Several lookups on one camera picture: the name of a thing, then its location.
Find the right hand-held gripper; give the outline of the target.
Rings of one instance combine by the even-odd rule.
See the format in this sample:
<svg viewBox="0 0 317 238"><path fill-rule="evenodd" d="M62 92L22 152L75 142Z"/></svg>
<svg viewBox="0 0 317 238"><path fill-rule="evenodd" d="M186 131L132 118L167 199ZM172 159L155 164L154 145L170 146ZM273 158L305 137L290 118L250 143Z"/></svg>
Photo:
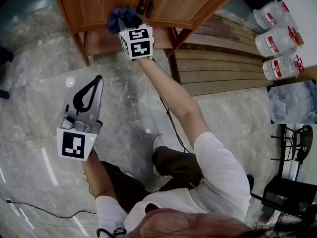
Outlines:
<svg viewBox="0 0 317 238"><path fill-rule="evenodd" d="M119 37L125 53L130 59L151 57L153 55L153 28L148 27L144 16L135 16L135 29L128 30L122 18L118 18Z"/></svg>

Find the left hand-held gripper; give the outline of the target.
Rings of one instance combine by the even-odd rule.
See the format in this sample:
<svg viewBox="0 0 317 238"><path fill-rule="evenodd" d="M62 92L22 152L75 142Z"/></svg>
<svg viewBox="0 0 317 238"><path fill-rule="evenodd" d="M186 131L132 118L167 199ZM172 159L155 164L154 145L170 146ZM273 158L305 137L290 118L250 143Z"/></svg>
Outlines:
<svg viewBox="0 0 317 238"><path fill-rule="evenodd" d="M66 79L66 96L56 129L60 157L85 161L88 159L103 123L99 121L103 78L93 75L85 79Z"/></svg>

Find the blue cloth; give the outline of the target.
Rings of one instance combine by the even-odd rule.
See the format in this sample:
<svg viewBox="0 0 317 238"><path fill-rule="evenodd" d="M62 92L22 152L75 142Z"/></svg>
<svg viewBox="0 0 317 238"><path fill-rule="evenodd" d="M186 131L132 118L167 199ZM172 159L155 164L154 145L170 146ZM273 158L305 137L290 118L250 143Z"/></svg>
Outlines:
<svg viewBox="0 0 317 238"><path fill-rule="evenodd" d="M120 6L112 9L107 28L109 33L116 34L120 32L119 21L122 20L127 28L138 28L142 25L142 19L137 15L136 8L132 6Z"/></svg>

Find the person's right forearm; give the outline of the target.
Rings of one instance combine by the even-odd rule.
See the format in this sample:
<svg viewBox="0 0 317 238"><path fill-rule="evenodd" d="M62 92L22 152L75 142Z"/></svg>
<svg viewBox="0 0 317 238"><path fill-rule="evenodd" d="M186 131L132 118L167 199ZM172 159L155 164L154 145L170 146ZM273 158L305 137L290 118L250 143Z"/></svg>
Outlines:
<svg viewBox="0 0 317 238"><path fill-rule="evenodd" d="M140 58L137 62L145 75L166 104L178 119L191 146L205 132L210 132L197 102L173 78L171 78L155 61Z"/></svg>

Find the person's left forearm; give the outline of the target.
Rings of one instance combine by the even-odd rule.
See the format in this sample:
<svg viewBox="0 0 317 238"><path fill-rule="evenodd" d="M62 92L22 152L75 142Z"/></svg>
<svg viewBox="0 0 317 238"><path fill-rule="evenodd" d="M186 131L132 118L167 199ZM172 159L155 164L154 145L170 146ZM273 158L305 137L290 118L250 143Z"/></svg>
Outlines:
<svg viewBox="0 0 317 238"><path fill-rule="evenodd" d="M94 198L109 196L116 199L111 180L106 169L92 149L86 161L81 162Z"/></svg>

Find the wooden vanity cabinet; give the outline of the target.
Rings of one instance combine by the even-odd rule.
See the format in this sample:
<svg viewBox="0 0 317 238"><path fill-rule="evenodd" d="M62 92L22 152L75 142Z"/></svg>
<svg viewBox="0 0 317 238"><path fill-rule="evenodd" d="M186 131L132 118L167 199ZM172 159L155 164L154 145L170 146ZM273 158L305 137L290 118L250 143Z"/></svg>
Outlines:
<svg viewBox="0 0 317 238"><path fill-rule="evenodd" d="M76 9L74 8L74 0L56 1L74 44L85 64L89 63L90 56L114 53L121 50L119 37L109 33L107 23L80 27ZM147 4L148 0L146 0L145 10L142 14L144 17L146 17ZM154 29L155 48L165 49L168 56L172 55L199 27L196 29L185 29L157 25L151 26Z"/></svg>

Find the person's right white shoe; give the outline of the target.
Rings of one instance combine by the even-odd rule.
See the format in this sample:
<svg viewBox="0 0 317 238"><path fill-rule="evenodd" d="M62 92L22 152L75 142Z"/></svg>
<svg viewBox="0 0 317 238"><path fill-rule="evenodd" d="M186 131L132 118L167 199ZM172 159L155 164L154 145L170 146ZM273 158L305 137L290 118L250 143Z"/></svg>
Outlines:
<svg viewBox="0 0 317 238"><path fill-rule="evenodd" d="M156 149L157 149L158 147L160 147L160 146L165 146L164 136L163 136L162 134L158 135L158 136L154 139L154 141L153 141L153 152L155 152ZM153 165L153 173L154 173L156 176L160 177L160 174L159 174L159 172L157 171L155 165Z"/></svg>

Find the person's left leg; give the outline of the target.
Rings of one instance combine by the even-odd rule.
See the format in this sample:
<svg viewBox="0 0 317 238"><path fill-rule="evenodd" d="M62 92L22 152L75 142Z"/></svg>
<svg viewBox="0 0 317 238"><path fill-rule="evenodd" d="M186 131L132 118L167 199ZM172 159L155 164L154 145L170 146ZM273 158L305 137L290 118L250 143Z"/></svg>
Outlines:
<svg viewBox="0 0 317 238"><path fill-rule="evenodd" d="M126 213L129 213L138 202L151 194L143 184L127 174L118 166L101 161L113 185L116 199Z"/></svg>

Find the person's leg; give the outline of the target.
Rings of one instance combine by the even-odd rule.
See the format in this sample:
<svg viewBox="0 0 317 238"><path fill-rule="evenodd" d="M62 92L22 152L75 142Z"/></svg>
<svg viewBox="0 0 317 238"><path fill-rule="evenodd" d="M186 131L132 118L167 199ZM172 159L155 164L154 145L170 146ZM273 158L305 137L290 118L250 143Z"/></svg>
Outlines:
<svg viewBox="0 0 317 238"><path fill-rule="evenodd" d="M172 178L159 191L178 188L194 189L203 179L196 155L160 146L152 155L152 163L161 176Z"/></svg>
<svg viewBox="0 0 317 238"><path fill-rule="evenodd" d="M143 184L127 174L118 166L101 161L113 185L116 199L126 213L129 213L138 202L151 194Z"/></svg>

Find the wooden slatted platform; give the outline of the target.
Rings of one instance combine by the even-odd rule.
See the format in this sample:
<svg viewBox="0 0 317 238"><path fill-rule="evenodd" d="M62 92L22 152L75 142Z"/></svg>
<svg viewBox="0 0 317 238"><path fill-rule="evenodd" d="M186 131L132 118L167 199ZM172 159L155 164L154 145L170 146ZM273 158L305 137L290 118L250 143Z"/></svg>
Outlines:
<svg viewBox="0 0 317 238"><path fill-rule="evenodd" d="M271 87L255 36L255 31L213 15L169 57L172 77L192 96Z"/></svg>

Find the person's right leg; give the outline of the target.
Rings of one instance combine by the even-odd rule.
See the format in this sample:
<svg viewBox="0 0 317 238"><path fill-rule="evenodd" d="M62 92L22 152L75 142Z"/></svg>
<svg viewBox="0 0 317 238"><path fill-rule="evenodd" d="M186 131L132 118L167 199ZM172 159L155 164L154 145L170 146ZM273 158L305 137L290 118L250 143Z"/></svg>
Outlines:
<svg viewBox="0 0 317 238"><path fill-rule="evenodd" d="M196 155L160 146L152 155L152 163L161 176L172 178L159 191L178 188L194 189L203 179Z"/></svg>

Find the clear water jug red cap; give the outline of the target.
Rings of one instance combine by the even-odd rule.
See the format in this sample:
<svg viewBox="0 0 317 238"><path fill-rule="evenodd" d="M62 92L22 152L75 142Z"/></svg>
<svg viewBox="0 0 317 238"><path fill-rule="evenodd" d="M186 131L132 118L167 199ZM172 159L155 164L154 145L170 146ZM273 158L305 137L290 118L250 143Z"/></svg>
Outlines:
<svg viewBox="0 0 317 238"><path fill-rule="evenodd" d="M268 58L293 54L301 45L301 41L295 28L276 25L267 32L257 35L255 45L259 53Z"/></svg>
<svg viewBox="0 0 317 238"><path fill-rule="evenodd" d="M288 13L288 8L276 0L267 3L260 9L253 10L257 24L264 30L284 22Z"/></svg>
<svg viewBox="0 0 317 238"><path fill-rule="evenodd" d="M263 63L263 72L269 81L297 78L304 71L302 59L297 55L283 55Z"/></svg>

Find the person's white shirt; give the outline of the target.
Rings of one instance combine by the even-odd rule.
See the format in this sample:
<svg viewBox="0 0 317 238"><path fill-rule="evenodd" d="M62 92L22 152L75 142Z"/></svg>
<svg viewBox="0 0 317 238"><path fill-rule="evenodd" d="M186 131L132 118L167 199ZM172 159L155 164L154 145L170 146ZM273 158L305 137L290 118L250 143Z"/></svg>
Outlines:
<svg viewBox="0 0 317 238"><path fill-rule="evenodd" d="M203 173L197 188L178 188L146 196L126 213L112 197L96 199L99 228L114 234L134 230L145 217L149 204L185 213L222 213L245 221L250 205L250 186L247 176L233 154L211 132L198 136L194 154Z"/></svg>

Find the black metal chair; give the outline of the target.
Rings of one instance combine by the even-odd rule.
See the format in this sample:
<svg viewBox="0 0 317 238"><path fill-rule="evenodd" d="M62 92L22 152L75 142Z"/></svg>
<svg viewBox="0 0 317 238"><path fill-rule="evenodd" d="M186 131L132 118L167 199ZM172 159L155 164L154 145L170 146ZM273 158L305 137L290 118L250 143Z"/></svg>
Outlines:
<svg viewBox="0 0 317 238"><path fill-rule="evenodd" d="M303 125L300 129L291 129L286 124L280 124L281 135L271 136L280 139L280 158L272 158L272 161L279 162L277 176L282 177L284 163L289 161L298 162L297 179L299 170L304 160L307 158L313 144L313 128L311 125Z"/></svg>

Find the black metal box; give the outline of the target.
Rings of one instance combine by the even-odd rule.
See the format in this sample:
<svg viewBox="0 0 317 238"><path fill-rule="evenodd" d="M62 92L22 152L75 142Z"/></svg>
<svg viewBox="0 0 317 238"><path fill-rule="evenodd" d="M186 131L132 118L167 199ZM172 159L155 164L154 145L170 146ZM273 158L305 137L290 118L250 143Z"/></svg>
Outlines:
<svg viewBox="0 0 317 238"><path fill-rule="evenodd" d="M264 189L262 204L293 216L302 217L312 206L317 185L273 177Z"/></svg>

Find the white table black frame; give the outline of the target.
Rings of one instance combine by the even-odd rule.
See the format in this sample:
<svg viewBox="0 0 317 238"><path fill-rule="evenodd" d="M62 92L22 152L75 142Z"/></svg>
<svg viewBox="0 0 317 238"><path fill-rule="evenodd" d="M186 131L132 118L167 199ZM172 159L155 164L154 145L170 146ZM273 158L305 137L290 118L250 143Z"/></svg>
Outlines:
<svg viewBox="0 0 317 238"><path fill-rule="evenodd" d="M7 62L12 62L14 55L0 45L0 74ZM0 89L0 99L9 100L9 92Z"/></svg>

